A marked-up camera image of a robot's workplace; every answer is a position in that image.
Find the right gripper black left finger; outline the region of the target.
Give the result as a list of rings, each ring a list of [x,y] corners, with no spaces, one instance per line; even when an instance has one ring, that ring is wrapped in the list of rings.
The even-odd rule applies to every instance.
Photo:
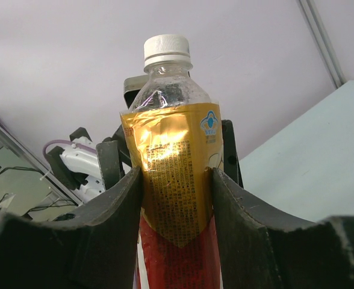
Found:
[[[136,168],[60,221],[0,213],[0,288],[131,288],[141,199]]]

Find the yellow red tea bottle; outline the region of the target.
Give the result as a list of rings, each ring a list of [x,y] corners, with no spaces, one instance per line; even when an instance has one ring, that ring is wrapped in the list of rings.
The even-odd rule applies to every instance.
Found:
[[[192,64],[144,67],[149,75],[122,128],[143,174],[140,244],[151,288],[219,288],[211,172],[223,167],[220,107],[190,77]]]

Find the white tea bottle cap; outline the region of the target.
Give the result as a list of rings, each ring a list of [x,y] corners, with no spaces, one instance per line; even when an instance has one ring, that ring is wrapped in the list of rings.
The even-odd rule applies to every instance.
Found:
[[[179,61],[191,64],[188,40],[177,34],[161,34],[147,39],[143,45],[144,67],[156,63]]]

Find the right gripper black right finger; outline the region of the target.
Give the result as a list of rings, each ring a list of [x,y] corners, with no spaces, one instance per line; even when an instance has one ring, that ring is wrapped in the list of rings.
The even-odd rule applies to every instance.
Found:
[[[225,288],[354,288],[354,216],[309,222],[212,176]]]

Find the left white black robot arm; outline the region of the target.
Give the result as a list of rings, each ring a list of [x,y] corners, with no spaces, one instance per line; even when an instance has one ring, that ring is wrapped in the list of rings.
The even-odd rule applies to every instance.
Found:
[[[240,187],[244,187],[231,120],[222,121],[222,135],[224,171]],[[49,141],[44,145],[42,154],[54,176],[74,191],[81,202],[86,203],[103,192],[96,143],[85,128],[77,128],[68,140]]]

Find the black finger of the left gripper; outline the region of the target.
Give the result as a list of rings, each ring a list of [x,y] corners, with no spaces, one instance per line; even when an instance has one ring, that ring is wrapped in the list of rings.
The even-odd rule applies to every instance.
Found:
[[[117,141],[107,141],[96,145],[98,164],[104,188],[109,190],[125,175],[120,160]]]
[[[222,120],[223,168],[224,172],[241,188],[243,180],[237,154],[234,126],[231,120]]]

